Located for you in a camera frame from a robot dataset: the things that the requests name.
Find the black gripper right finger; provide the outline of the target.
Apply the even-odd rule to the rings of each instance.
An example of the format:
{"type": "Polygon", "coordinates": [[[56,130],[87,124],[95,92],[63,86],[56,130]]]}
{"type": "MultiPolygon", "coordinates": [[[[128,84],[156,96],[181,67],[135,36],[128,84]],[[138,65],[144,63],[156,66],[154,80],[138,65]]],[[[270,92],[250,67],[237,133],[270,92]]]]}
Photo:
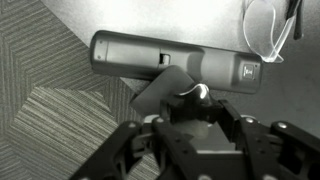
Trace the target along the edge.
{"type": "Polygon", "coordinates": [[[227,139],[244,153],[249,180],[320,180],[320,139],[289,123],[270,126],[242,117],[226,100],[218,121],[227,139]]]}

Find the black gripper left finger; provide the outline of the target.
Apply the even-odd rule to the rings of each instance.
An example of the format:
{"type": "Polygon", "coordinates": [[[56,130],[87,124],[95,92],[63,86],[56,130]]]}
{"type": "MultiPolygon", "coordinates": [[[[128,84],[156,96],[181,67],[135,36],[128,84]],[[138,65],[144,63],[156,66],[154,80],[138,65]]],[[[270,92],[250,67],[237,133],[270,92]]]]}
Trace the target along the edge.
{"type": "Polygon", "coordinates": [[[197,171],[188,163],[197,160],[195,149],[168,120],[155,118],[145,124],[121,124],[70,180],[127,180],[130,171],[147,154],[156,158],[158,180],[197,179],[197,171]]]}

